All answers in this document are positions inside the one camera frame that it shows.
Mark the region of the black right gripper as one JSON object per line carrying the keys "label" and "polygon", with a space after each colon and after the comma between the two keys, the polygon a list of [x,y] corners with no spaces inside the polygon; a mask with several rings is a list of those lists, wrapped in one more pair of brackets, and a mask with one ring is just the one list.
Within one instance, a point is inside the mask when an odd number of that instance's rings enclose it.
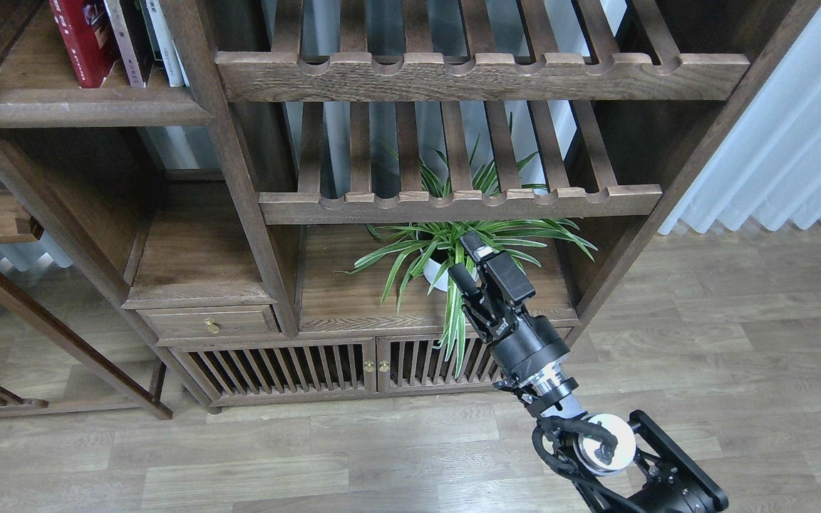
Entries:
{"label": "black right gripper", "polygon": [[477,332],[485,332],[485,343],[505,379],[496,383],[498,390],[514,393],[520,400],[536,400],[549,394],[561,400],[572,393],[572,380],[561,368],[569,348],[547,318],[527,313],[515,315],[515,321],[501,321],[488,328],[489,309],[485,299],[495,304],[502,300],[511,311],[521,311],[535,295],[535,288],[508,252],[495,252],[469,232],[460,238],[460,246],[472,260],[481,285],[470,276],[465,265],[448,269],[462,297],[462,310]]}

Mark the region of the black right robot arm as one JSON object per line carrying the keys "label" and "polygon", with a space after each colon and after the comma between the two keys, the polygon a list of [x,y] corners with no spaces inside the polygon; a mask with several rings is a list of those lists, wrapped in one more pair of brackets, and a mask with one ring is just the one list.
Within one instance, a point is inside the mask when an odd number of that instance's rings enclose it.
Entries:
{"label": "black right robot arm", "polygon": [[495,252],[475,232],[460,245],[476,266],[449,272],[463,310],[488,345],[504,380],[535,419],[535,452],[557,475],[570,480],[593,512],[717,512],[726,493],[645,412],[625,420],[590,415],[564,373],[568,347],[543,316],[525,302],[535,289],[508,253]]}

